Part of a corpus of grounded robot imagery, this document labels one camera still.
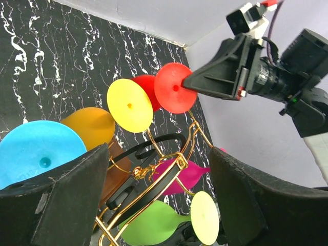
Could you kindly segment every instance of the orange suction cup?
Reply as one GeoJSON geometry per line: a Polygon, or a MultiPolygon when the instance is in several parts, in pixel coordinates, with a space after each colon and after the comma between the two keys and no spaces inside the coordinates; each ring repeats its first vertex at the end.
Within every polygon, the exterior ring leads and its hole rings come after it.
{"type": "Polygon", "coordinates": [[[197,92],[182,87],[182,81],[192,72],[180,63],[163,66],[155,78],[154,91],[160,105],[167,111],[181,114],[196,102],[197,92]]]}
{"type": "Polygon", "coordinates": [[[61,123],[80,136],[88,151],[103,143],[109,144],[115,133],[112,115],[101,108],[79,109],[61,123]]]}
{"type": "Polygon", "coordinates": [[[107,104],[115,121],[129,132],[143,132],[152,123],[153,108],[149,97],[130,79],[121,78],[110,85],[107,104]]]}
{"type": "Polygon", "coordinates": [[[143,90],[147,93],[147,96],[149,97],[149,100],[152,103],[153,111],[155,112],[159,110],[160,104],[155,96],[155,91],[154,91],[155,76],[144,74],[132,78],[131,80],[133,80],[138,85],[140,85],[143,88],[143,90]]]}

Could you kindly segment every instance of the blue suction cup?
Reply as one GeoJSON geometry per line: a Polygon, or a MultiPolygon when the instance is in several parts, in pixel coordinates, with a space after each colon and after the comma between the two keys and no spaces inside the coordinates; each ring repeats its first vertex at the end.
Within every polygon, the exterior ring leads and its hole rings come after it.
{"type": "Polygon", "coordinates": [[[54,121],[32,121],[0,142],[0,190],[61,166],[86,153],[82,139],[54,121]]]}

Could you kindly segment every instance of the pink suction cup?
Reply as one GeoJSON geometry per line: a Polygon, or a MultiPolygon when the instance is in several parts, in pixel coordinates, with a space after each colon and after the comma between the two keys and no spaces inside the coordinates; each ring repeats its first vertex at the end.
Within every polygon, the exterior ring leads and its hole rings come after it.
{"type": "MultiPolygon", "coordinates": [[[[153,178],[154,181],[160,177],[160,175],[172,164],[174,159],[172,160],[165,160],[162,162],[161,165],[158,166],[156,172],[158,174],[154,174],[153,178]]],[[[179,174],[179,179],[183,183],[183,185],[189,190],[193,188],[197,182],[199,181],[200,177],[204,173],[210,172],[210,168],[201,168],[197,164],[193,163],[192,161],[188,161],[188,168],[181,171],[179,174]]],[[[164,196],[173,195],[178,193],[183,193],[184,190],[181,188],[179,183],[175,180],[173,183],[163,192],[164,196]]]]}

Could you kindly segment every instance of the ceiling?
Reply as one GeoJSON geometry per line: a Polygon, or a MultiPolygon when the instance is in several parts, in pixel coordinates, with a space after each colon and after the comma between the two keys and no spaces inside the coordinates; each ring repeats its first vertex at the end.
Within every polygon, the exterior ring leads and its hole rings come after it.
{"type": "Polygon", "coordinates": [[[111,22],[190,46],[245,0],[56,0],[111,22]]]}

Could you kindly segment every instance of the white wall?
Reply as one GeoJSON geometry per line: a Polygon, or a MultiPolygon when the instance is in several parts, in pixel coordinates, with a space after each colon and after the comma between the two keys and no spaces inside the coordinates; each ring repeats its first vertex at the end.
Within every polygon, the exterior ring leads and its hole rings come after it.
{"type": "MultiPolygon", "coordinates": [[[[303,28],[328,37],[327,10],[326,0],[304,0],[302,4],[300,0],[286,0],[278,15],[272,40],[283,51],[303,28]]],[[[188,47],[187,58],[191,69],[207,63],[221,41],[228,37],[233,35],[229,26],[224,24],[188,47]]],[[[320,87],[328,91],[328,78],[320,87]]],[[[199,97],[216,146],[284,180],[307,187],[326,186],[291,118],[278,114],[283,104],[253,95],[241,101],[199,97]]]]}
{"type": "Polygon", "coordinates": [[[245,0],[56,0],[124,26],[192,45],[225,22],[245,0]]]}

